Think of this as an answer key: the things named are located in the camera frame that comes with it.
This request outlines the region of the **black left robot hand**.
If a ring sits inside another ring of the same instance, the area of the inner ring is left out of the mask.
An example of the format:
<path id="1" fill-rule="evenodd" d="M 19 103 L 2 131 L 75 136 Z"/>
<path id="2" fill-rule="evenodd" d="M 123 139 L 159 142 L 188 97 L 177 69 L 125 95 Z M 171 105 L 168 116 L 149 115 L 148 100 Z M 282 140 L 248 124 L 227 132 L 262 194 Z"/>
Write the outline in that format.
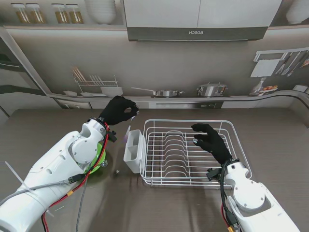
<path id="1" fill-rule="evenodd" d="M 115 96 L 99 115 L 98 119 L 109 126 L 127 121 L 137 115 L 136 103 L 122 96 Z"/>

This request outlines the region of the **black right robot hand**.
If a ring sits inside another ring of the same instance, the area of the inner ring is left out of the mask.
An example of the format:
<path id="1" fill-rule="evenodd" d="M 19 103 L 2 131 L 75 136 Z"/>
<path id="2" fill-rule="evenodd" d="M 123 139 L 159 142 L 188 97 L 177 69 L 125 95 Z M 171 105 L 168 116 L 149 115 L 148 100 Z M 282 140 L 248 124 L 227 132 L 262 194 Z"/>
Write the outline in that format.
<path id="1" fill-rule="evenodd" d="M 211 153 L 218 163 L 223 165 L 227 160 L 232 159 L 222 137 L 209 124 L 197 123 L 192 125 L 191 128 L 195 132 L 207 133 L 207 135 L 194 135 L 196 140 L 194 144 Z"/>

